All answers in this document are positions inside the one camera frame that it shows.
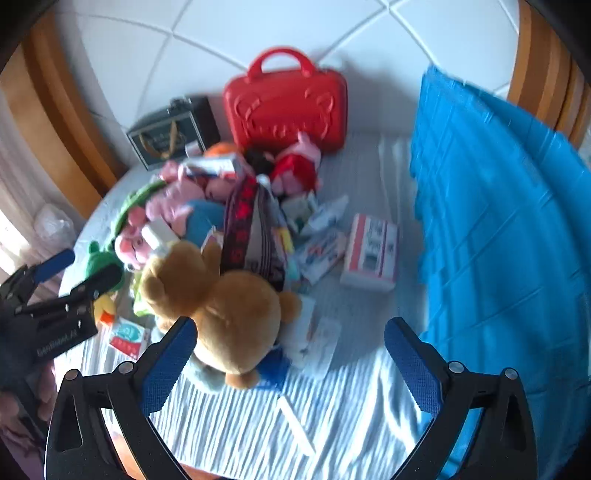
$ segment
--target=white tiled wall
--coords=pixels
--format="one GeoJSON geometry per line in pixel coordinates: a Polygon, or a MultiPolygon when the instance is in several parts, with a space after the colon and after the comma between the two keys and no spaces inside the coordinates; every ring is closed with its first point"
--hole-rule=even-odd
{"type": "Polygon", "coordinates": [[[429,63],[506,96],[519,27],[518,0],[61,0],[56,13],[82,95],[130,165],[125,130],[173,97],[210,95],[229,139],[221,91],[265,48],[339,69],[350,131],[410,134],[429,63]]]}

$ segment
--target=red case handle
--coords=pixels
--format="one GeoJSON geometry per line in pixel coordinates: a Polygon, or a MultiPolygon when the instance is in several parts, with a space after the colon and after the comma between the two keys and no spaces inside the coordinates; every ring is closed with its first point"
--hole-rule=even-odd
{"type": "Polygon", "coordinates": [[[275,47],[269,48],[269,50],[265,50],[257,58],[255,58],[255,60],[251,63],[251,66],[249,67],[246,73],[246,78],[249,81],[252,81],[258,77],[262,77],[262,63],[267,58],[277,53],[285,53],[286,55],[294,57],[300,63],[301,73],[304,77],[311,77],[317,71],[312,61],[299,50],[289,47],[275,47]]]}

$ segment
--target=metal screw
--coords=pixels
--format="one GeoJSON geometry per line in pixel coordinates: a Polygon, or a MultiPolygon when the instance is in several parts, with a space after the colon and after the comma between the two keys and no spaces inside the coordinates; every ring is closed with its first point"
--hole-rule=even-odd
{"type": "Polygon", "coordinates": [[[123,362],[122,364],[120,364],[120,366],[117,367],[117,370],[119,371],[119,373],[124,374],[124,375],[128,374],[133,369],[134,369],[133,362],[123,362]]]}
{"type": "Polygon", "coordinates": [[[73,368],[72,370],[68,370],[64,375],[64,380],[74,380],[78,376],[78,370],[73,368]]]}
{"type": "Polygon", "coordinates": [[[450,372],[454,372],[455,374],[461,374],[464,371],[464,366],[460,362],[449,362],[447,367],[450,372]]]}
{"type": "Polygon", "coordinates": [[[519,376],[516,372],[516,370],[512,369],[512,368],[508,368],[507,370],[505,370],[505,376],[509,379],[509,380],[515,380],[517,379],[517,377],[519,376]]]}

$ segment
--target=black box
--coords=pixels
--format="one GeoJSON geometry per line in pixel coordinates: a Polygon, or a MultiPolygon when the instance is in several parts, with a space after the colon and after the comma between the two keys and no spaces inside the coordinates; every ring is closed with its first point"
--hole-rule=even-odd
{"type": "Polygon", "coordinates": [[[186,157],[185,145],[197,141],[201,151],[220,141],[207,97],[174,99],[170,106],[139,120],[127,133],[146,168],[186,157]]]}

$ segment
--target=curtain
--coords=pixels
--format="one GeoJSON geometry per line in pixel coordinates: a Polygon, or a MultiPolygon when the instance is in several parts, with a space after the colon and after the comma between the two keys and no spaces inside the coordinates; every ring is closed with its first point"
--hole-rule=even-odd
{"type": "MultiPolygon", "coordinates": [[[[34,229],[36,214],[48,203],[63,210],[80,231],[83,219],[29,150],[0,91],[0,283],[21,265],[33,265],[57,253],[34,229]]],[[[59,285],[60,277],[45,282],[33,300],[55,297],[59,285]]]]}

